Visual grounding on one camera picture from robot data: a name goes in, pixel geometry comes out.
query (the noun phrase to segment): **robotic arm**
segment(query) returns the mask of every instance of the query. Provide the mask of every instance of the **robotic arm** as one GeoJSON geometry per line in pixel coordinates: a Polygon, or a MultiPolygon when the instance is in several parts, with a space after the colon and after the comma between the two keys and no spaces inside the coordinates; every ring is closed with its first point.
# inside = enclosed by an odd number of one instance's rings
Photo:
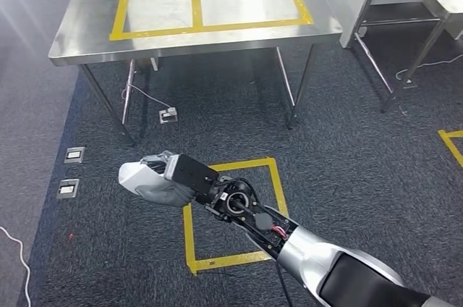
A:
{"type": "Polygon", "coordinates": [[[148,201],[182,207],[195,200],[216,219],[243,229],[325,307],[452,307],[403,287],[390,267],[363,251],[335,245],[262,205],[244,178],[164,151],[123,164],[119,183],[148,201]]]}

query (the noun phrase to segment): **yellow tape square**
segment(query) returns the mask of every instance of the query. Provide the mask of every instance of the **yellow tape square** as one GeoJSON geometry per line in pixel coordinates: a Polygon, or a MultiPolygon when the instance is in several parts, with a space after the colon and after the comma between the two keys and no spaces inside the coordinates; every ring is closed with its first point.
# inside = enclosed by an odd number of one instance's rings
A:
{"type": "MultiPolygon", "coordinates": [[[[247,161],[231,162],[227,164],[215,164],[210,166],[218,172],[231,171],[233,169],[245,169],[253,167],[268,166],[270,170],[270,178],[272,181],[274,191],[278,210],[285,216],[288,216],[288,207],[286,205],[283,187],[280,180],[280,175],[276,166],[275,159],[266,157],[264,159],[255,159],[247,161]]],[[[264,261],[270,259],[269,256],[262,251],[255,251],[252,253],[244,253],[229,256],[219,256],[216,258],[207,258],[197,260],[195,254],[195,241],[193,237],[193,216],[191,204],[183,207],[183,226],[185,230],[185,254],[186,262],[190,271],[193,274],[205,269],[218,269],[220,267],[235,266],[241,264],[249,264],[250,262],[264,261]]]]}
{"type": "Polygon", "coordinates": [[[455,156],[456,161],[458,161],[460,166],[463,167],[463,156],[460,153],[457,147],[452,142],[451,138],[463,138],[463,130],[461,131],[453,131],[453,132],[446,132],[444,130],[437,131],[439,135],[442,138],[444,143],[450,150],[450,152],[455,156]]]}
{"type": "Polygon", "coordinates": [[[228,30],[244,30],[248,28],[267,28],[292,25],[311,25],[314,23],[311,15],[308,12],[307,7],[305,7],[303,0],[293,0],[293,2],[295,4],[296,8],[297,8],[299,15],[299,18],[262,22],[228,23],[225,25],[204,25],[201,0],[191,0],[192,16],[193,18],[192,27],[124,32],[124,25],[126,20],[128,0],[119,0],[119,4],[115,12],[115,17],[114,18],[112,31],[109,35],[109,40],[122,41],[126,39],[158,37],[161,35],[220,32],[228,30]]]}

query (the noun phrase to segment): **red wire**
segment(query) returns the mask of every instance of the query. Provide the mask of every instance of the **red wire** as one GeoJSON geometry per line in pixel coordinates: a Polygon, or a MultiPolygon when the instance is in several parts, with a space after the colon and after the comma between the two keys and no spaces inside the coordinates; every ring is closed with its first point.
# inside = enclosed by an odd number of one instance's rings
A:
{"type": "Polygon", "coordinates": [[[272,226],[272,230],[278,233],[281,237],[285,238],[287,237],[286,233],[281,227],[272,226]]]}

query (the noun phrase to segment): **gray floor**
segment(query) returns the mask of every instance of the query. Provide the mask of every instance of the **gray floor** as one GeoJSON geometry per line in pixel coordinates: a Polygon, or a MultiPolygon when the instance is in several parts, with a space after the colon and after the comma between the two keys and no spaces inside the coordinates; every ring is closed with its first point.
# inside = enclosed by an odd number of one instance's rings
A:
{"type": "MultiPolygon", "coordinates": [[[[69,0],[0,0],[0,225],[27,260],[42,211],[77,69],[47,54],[69,0]]],[[[0,301],[15,306],[25,270],[0,234],[0,301]]]]}

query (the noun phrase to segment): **black cord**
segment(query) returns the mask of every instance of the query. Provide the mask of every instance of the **black cord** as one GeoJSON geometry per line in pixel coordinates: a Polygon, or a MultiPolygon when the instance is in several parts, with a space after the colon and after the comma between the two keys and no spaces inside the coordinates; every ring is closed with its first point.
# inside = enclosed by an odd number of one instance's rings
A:
{"type": "Polygon", "coordinates": [[[280,283],[281,283],[281,287],[283,288],[283,291],[284,291],[284,295],[286,296],[286,299],[288,301],[288,306],[293,307],[293,301],[291,301],[290,294],[288,294],[288,289],[287,289],[286,284],[284,284],[284,280],[283,279],[283,274],[281,274],[281,270],[280,269],[280,264],[275,261],[275,267],[276,267],[276,272],[278,273],[278,277],[280,278],[280,283]]]}

